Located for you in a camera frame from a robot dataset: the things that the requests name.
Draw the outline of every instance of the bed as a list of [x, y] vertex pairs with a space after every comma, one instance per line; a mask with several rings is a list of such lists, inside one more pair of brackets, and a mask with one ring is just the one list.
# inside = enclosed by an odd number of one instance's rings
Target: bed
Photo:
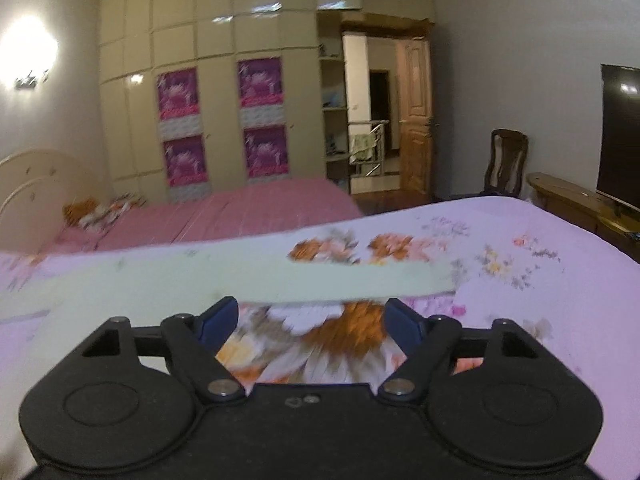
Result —
[[63, 229], [63, 205], [110, 194], [71, 156], [33, 150], [0, 162], [0, 249], [76, 253], [266, 234], [362, 216], [322, 179], [292, 179], [217, 192], [204, 200], [124, 213], [104, 232]]
[[[15, 421], [20, 399], [105, 318], [157, 324], [175, 312], [203, 311], [225, 294], [241, 302], [241, 316], [218, 358], [248, 388], [360, 381], [375, 388], [404, 359], [381, 322], [392, 296], [465, 326], [514, 319], [603, 404], [589, 464], [609, 480], [640, 473], [640, 266], [529, 203], [473, 198], [235, 240], [3, 258], [0, 456], [12, 457], [7, 478], [33, 463]], [[446, 266], [450, 289], [427, 294], [400, 283], [403, 265]]]

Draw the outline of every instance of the shelf board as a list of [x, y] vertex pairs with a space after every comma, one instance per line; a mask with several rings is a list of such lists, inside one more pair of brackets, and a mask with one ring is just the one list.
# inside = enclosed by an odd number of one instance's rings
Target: shelf board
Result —
[[341, 160], [347, 160], [349, 153], [337, 153], [336, 155], [325, 155], [324, 160], [326, 162], [340, 162]]

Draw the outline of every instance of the dark doorway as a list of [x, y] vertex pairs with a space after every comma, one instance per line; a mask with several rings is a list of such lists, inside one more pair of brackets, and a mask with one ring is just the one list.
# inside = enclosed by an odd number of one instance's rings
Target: dark doorway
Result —
[[388, 70], [369, 71], [371, 120], [389, 121], [385, 128], [385, 152], [391, 151], [391, 94]]

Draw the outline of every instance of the chair backrest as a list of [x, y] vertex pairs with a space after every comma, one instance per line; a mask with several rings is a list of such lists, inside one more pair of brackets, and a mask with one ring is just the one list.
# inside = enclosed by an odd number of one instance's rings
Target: chair backrest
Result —
[[[500, 165], [496, 171], [497, 145], [500, 144]], [[522, 173], [529, 149], [529, 139], [514, 130], [494, 130], [491, 134], [491, 161], [484, 175], [484, 190], [517, 197], [522, 189]], [[495, 185], [492, 178], [495, 174]]]

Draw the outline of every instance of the wooden floor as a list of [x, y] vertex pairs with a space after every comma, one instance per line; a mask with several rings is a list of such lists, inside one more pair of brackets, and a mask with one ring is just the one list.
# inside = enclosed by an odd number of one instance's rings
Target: wooden floor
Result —
[[388, 213], [426, 205], [432, 201], [416, 191], [396, 189], [394, 191], [376, 191], [352, 195], [364, 216]]

